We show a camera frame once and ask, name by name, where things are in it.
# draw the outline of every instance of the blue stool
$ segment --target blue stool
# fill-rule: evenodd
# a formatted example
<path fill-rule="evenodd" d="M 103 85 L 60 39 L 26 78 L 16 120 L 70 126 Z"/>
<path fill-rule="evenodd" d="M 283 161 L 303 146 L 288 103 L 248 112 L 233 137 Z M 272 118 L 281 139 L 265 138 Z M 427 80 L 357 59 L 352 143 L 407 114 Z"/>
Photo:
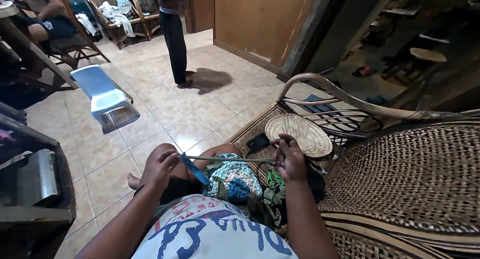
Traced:
<path fill-rule="evenodd" d="M 140 117 L 140 113 L 132 106 L 134 99 L 112 81 L 99 65 L 87 66 L 70 74 L 92 101 L 92 115 L 102 125 L 103 134 L 111 133 Z"/>

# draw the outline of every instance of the hand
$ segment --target hand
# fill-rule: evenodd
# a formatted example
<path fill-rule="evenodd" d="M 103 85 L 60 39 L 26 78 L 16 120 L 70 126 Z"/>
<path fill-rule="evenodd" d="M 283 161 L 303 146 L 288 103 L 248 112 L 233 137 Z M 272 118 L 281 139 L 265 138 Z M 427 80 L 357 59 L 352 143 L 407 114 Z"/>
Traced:
<path fill-rule="evenodd" d="M 295 138 L 280 133 L 280 139 L 273 140 L 272 145 L 278 145 L 274 160 L 281 176 L 286 182 L 306 181 L 307 173 L 305 158 Z"/>
<path fill-rule="evenodd" d="M 169 185 L 170 173 L 179 162 L 178 153 L 171 149 L 160 154 L 153 162 L 147 163 L 144 175 L 141 178 L 141 180 L 144 180 L 145 188 L 152 188 L 158 191 L 161 196 Z"/>

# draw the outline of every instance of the scissors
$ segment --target scissors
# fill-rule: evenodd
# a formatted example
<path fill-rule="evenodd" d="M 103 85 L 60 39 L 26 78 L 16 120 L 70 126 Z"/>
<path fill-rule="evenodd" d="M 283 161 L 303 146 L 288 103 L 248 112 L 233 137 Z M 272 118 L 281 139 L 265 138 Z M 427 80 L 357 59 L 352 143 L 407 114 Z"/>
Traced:
<path fill-rule="evenodd" d="M 267 185 L 273 189 L 275 187 L 275 182 L 279 185 L 279 186 L 283 186 L 284 182 L 283 182 L 283 178 L 279 175 L 277 175 L 274 171 L 270 171 L 268 172 L 268 179 L 267 179 Z"/>

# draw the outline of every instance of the finger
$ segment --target finger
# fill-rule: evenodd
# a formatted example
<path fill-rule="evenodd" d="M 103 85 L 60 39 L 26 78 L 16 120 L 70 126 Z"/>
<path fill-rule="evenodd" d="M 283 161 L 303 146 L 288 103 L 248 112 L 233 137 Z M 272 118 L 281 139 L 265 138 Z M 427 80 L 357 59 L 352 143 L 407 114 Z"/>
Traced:
<path fill-rule="evenodd" d="M 175 163 L 177 163 L 179 160 L 180 158 L 178 157 L 177 152 L 173 152 L 168 157 L 166 157 L 165 160 L 162 162 L 162 168 L 166 168 L 167 170 L 170 170 L 170 167 Z"/>
<path fill-rule="evenodd" d="M 300 146 L 298 145 L 296 139 L 291 140 L 289 145 L 290 145 L 291 148 L 295 149 L 295 151 L 301 151 Z"/>
<path fill-rule="evenodd" d="M 282 141 L 282 139 L 271 140 L 271 141 L 270 141 L 270 144 L 271 144 L 271 145 L 278 145 L 278 144 L 280 143 L 280 141 Z"/>
<path fill-rule="evenodd" d="M 295 155 L 293 155 L 292 149 L 290 148 L 290 146 L 287 145 L 285 141 L 280 142 L 279 148 L 282 150 L 286 159 L 289 159 L 291 161 L 295 160 Z"/>
<path fill-rule="evenodd" d="M 286 133 L 279 133 L 278 136 L 280 137 L 280 139 L 284 139 L 287 143 L 290 143 L 291 140 L 295 140 L 295 138 Z"/>
<path fill-rule="evenodd" d="M 282 153 L 282 151 L 280 149 L 277 149 L 276 152 L 275 152 L 275 155 L 276 155 L 276 158 L 277 158 L 277 162 L 284 166 L 285 165 L 285 155 Z"/>
<path fill-rule="evenodd" d="M 175 167 L 180 163 L 180 159 L 178 158 L 176 161 L 173 162 L 172 165 L 170 165 L 170 167 L 168 168 L 168 171 L 169 173 L 171 173 L 173 171 L 173 169 L 175 169 Z"/>
<path fill-rule="evenodd" d="M 163 153 L 160 154 L 160 156 L 156 159 L 156 162 L 162 163 L 162 162 L 163 162 L 168 156 L 170 156 L 172 153 L 176 153 L 176 150 L 170 149 L 170 150 L 167 150 L 167 151 L 163 152 Z"/>

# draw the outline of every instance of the knee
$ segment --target knee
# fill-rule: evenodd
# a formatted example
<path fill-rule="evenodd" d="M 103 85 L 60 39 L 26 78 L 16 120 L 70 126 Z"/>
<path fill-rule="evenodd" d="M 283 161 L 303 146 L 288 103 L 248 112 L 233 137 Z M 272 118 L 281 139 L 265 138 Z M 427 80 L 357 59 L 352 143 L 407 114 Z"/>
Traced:
<path fill-rule="evenodd" d="M 157 147 L 155 147 L 153 152 L 163 153 L 163 152 L 171 150 L 171 149 L 177 150 L 174 145 L 164 143 L 164 144 L 161 144 L 161 145 L 158 145 Z"/>
<path fill-rule="evenodd" d="M 224 145 L 219 145 L 217 147 L 218 147 L 216 151 L 217 155 L 234 153 L 239 155 L 240 157 L 243 157 L 242 151 L 234 145 L 224 144 Z"/>

